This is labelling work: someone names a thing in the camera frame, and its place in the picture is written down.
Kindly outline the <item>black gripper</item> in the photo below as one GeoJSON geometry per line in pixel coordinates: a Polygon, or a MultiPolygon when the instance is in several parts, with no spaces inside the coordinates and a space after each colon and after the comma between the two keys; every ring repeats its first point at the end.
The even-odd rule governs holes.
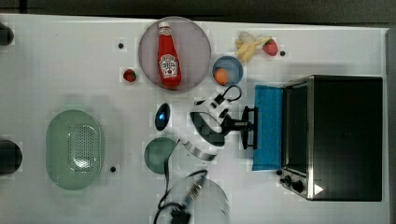
{"type": "Polygon", "coordinates": [[[232,119],[229,115],[226,115],[220,124],[220,128],[220,133],[223,135],[227,135],[231,131],[248,132],[249,121],[246,118],[232,119]]]}

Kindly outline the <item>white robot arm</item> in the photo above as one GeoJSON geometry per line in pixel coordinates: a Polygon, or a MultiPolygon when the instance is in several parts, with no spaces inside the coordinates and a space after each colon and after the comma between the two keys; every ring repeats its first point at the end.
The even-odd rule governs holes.
{"type": "Polygon", "coordinates": [[[216,93],[192,105],[171,104],[165,113],[164,132],[176,141],[176,147],[165,161],[166,191],[190,178],[189,191],[182,203],[162,200],[159,209],[170,210],[170,224],[189,224],[188,207],[202,190],[207,168],[224,148],[225,137],[231,131],[250,128],[247,120],[232,119],[228,115],[233,98],[216,93]]]}

